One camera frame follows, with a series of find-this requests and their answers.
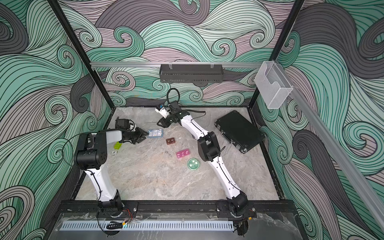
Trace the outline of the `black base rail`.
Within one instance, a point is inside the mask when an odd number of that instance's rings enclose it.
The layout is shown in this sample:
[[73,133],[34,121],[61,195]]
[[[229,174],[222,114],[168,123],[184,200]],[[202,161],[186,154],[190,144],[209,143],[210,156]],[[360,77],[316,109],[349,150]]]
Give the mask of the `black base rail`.
[[[231,218],[235,216],[237,208],[228,200],[216,201],[146,201],[122,200],[117,203],[96,201],[62,201],[59,211],[62,212],[93,212],[101,210],[103,213],[118,211],[130,212],[133,216],[144,213],[207,213],[216,214],[218,217]],[[251,201],[241,207],[240,216],[248,217],[264,212],[292,212],[296,210],[293,201]]]

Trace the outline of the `black flat case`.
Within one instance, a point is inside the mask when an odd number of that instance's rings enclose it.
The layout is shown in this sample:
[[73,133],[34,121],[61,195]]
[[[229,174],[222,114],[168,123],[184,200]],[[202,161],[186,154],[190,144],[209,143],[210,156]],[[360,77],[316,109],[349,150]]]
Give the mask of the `black flat case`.
[[215,121],[221,135],[242,154],[260,144],[264,135],[238,111],[231,111]]

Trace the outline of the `clear plastic wall holder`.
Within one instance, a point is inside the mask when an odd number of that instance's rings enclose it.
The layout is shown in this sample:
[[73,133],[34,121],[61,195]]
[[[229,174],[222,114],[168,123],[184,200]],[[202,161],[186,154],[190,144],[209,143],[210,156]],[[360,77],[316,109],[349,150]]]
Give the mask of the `clear plastic wall holder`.
[[279,109],[293,90],[282,65],[264,61],[255,77],[255,83],[268,109]]

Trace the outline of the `black wall tray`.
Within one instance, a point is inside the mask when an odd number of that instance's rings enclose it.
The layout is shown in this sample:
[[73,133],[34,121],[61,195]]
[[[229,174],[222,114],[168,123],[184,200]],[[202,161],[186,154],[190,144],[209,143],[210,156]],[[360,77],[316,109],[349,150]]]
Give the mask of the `black wall tray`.
[[221,83],[224,79],[222,65],[163,64],[159,74],[163,83]]

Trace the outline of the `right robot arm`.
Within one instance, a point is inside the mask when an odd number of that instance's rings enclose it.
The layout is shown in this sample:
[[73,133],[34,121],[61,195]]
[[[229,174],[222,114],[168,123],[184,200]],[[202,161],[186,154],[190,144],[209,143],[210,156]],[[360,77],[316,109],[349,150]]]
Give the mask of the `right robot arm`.
[[200,158],[211,166],[225,190],[230,213],[236,218],[242,217],[249,203],[248,197],[226,168],[222,158],[223,149],[220,148],[216,134],[200,126],[190,112],[182,110],[176,101],[169,105],[169,109],[162,104],[158,105],[156,112],[162,116],[157,122],[158,126],[168,128],[178,123],[192,134],[197,141]]

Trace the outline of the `pink pillbox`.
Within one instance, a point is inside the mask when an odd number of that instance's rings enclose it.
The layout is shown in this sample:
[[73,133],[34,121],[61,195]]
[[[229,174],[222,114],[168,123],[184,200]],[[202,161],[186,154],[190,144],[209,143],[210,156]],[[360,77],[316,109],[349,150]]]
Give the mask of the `pink pillbox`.
[[184,150],[180,150],[180,151],[176,152],[176,157],[178,159],[181,159],[181,158],[186,157],[190,154],[191,154],[191,152],[189,149],[184,149]]

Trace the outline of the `dark red pillbox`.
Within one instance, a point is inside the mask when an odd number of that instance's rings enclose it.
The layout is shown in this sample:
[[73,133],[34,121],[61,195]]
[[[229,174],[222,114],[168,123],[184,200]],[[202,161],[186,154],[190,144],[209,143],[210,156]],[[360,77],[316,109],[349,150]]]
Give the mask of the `dark red pillbox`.
[[176,140],[175,140],[175,138],[168,138],[168,139],[166,139],[166,143],[167,143],[167,145],[172,145],[172,144],[176,143]]

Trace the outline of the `green round pillbox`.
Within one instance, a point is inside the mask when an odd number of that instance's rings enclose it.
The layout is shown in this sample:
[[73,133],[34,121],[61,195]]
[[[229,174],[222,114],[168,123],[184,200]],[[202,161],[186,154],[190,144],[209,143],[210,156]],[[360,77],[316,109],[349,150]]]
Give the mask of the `green round pillbox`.
[[191,171],[195,171],[195,170],[197,170],[200,167],[200,162],[196,158],[191,158],[187,162],[187,167]]

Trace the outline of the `blue rectangular pillbox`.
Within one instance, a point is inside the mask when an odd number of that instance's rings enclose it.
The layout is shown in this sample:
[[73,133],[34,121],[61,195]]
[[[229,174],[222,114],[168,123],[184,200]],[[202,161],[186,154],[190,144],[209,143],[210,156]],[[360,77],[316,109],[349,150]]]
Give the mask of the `blue rectangular pillbox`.
[[149,138],[162,138],[164,135],[164,131],[162,129],[158,130],[148,130]]

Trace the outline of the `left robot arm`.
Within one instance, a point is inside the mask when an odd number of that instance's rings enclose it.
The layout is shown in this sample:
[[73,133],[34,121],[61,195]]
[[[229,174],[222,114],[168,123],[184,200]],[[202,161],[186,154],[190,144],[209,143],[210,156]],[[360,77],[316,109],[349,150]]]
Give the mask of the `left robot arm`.
[[120,118],[116,119],[114,129],[79,135],[74,152],[74,164],[85,171],[91,179],[97,193],[98,208],[101,211],[112,210],[112,218],[120,217],[125,206],[108,173],[107,146],[126,142],[138,144],[148,135],[147,131],[136,127],[130,120]]

